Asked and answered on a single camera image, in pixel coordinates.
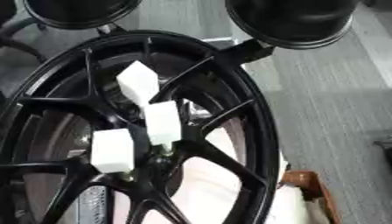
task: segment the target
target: black wheel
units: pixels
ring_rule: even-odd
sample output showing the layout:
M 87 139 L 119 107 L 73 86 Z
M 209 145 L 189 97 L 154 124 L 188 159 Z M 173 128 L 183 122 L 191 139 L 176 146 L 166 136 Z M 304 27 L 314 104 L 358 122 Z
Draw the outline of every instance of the black wheel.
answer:
M 134 60 L 159 74 L 161 90 L 151 102 L 178 102 L 184 133 L 170 156 L 160 155 L 145 140 L 140 109 L 116 84 L 116 76 Z M 129 129 L 136 139 L 132 181 L 99 173 L 89 163 L 92 131 L 118 128 Z M 208 214 L 195 210 L 197 215 L 190 215 L 175 201 L 195 158 L 234 177 L 233 185 L 225 184 L 236 189 L 233 201 L 223 204 L 227 211 L 202 204 L 210 214 L 222 213 L 225 223 L 263 223 L 277 185 L 277 133 L 263 95 L 218 49 L 178 34 L 125 32 L 50 59 L 10 98 L 0 129 L 4 223 L 52 224 L 61 217 L 67 223 L 69 209 L 86 193 L 98 195 L 92 208 L 96 221 L 112 221 L 121 194 L 130 203 L 127 223 L 144 218 L 163 223 L 154 220 L 156 215 L 171 223 L 200 223 L 197 217 L 210 219 Z M 233 146 L 209 138 L 218 130 Z M 223 172 L 215 178 L 227 175 Z

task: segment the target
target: gray carpet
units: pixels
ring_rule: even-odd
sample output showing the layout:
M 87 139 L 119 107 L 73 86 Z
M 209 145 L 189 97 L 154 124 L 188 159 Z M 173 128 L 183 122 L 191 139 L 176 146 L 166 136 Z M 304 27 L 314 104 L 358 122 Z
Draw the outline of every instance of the gray carpet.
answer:
M 21 9 L 15 19 L 23 17 Z M 246 38 L 230 23 L 223 0 L 143 0 L 120 24 L 200 39 Z M 309 51 L 277 49 L 248 65 L 272 107 L 285 156 L 295 169 L 320 174 L 344 224 L 392 222 L 392 171 L 373 145 L 392 134 L 391 35 L 392 12 L 361 6 L 340 42 Z M 29 27 L 17 38 L 50 57 L 93 36 Z M 0 88 L 10 95 L 37 65 L 29 55 L 2 49 Z

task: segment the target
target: wheel spoke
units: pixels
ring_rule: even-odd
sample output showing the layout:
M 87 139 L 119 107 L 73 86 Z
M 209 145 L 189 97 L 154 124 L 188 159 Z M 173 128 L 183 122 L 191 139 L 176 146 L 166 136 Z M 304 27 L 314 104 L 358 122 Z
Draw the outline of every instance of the wheel spoke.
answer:
M 148 201 L 132 201 L 128 213 L 127 224 L 141 224 L 145 215 L 151 210 Z
M 67 166 L 65 161 L 28 162 L 20 164 L 0 164 L 0 173 L 5 175 L 29 173 L 65 174 Z
M 58 109 L 72 112 L 83 105 L 82 99 L 73 98 L 45 98 L 45 97 L 21 97 L 19 102 L 35 109 Z
M 221 126 L 224 122 L 240 115 L 243 110 L 246 109 L 248 106 L 252 105 L 253 102 L 254 100 L 245 101 L 233 108 L 224 110 L 217 115 L 213 115 L 212 117 L 208 118 L 205 122 L 201 124 L 202 135 L 204 137 L 207 136 L 211 131 Z
M 220 165 L 225 169 L 228 169 L 237 175 L 241 180 L 242 185 L 248 189 L 265 186 L 265 180 L 263 178 L 252 172 L 244 165 L 238 163 L 226 153 L 207 141 L 196 146 L 186 147 L 184 150 L 191 151 L 191 154 L 193 154 L 195 157 L 204 158 L 210 162 Z
M 196 65 L 188 68 L 186 71 L 184 71 L 183 73 L 179 74 L 178 76 L 176 76 L 175 78 L 172 78 L 171 80 L 169 80 L 168 82 L 166 82 L 162 87 L 161 90 L 154 96 L 152 97 L 152 99 L 150 100 L 150 103 L 155 103 L 155 102 L 160 102 L 163 100 L 163 98 L 169 94 L 169 92 L 174 89 L 180 82 L 183 82 L 186 78 L 189 78 L 191 76 L 191 74 L 195 74 L 197 72 L 199 72 L 200 70 L 202 70 L 204 67 L 204 65 L 213 60 L 214 56 L 209 56 L 205 59 L 203 59 L 202 61 L 200 61 L 199 63 L 197 63 Z
M 174 202 L 166 195 L 156 191 L 152 195 L 154 207 L 159 211 L 166 219 L 171 221 L 173 224 L 190 224 L 191 222 L 184 216 Z
M 151 61 L 151 44 L 152 39 L 150 37 L 146 38 L 143 42 L 143 59 L 148 65 L 152 66 Z
M 33 110 L 41 112 L 45 109 L 57 110 L 61 112 L 71 113 L 76 116 L 83 117 L 96 127 L 103 129 L 109 127 L 116 119 L 115 115 L 107 115 L 106 111 L 99 109 L 100 104 L 97 102 L 97 109 L 89 106 L 88 99 L 73 98 L 45 98 L 45 97 L 22 97 L 19 100 L 25 106 L 32 107 Z
M 57 223 L 79 195 L 90 187 L 90 180 L 93 175 L 91 171 L 79 171 L 67 176 L 46 210 L 40 224 Z
M 84 50 L 85 63 L 86 63 L 86 71 L 87 71 L 87 79 L 88 79 L 88 95 L 89 96 L 98 96 L 99 90 L 97 87 L 97 80 L 95 77 L 96 68 L 99 67 L 97 63 L 92 61 L 93 51 L 91 49 Z

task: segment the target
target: white foam block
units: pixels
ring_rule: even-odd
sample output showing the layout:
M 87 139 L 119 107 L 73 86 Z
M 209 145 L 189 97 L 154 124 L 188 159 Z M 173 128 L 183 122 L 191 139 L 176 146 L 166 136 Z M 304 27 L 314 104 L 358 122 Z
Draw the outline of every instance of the white foam block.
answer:
M 152 145 L 171 147 L 181 139 L 181 122 L 175 101 L 154 103 L 144 108 L 147 133 Z
M 134 142 L 127 129 L 94 132 L 91 165 L 99 172 L 130 172 L 134 159 Z
M 132 63 L 116 78 L 122 94 L 139 107 L 148 105 L 159 91 L 158 75 L 140 61 Z

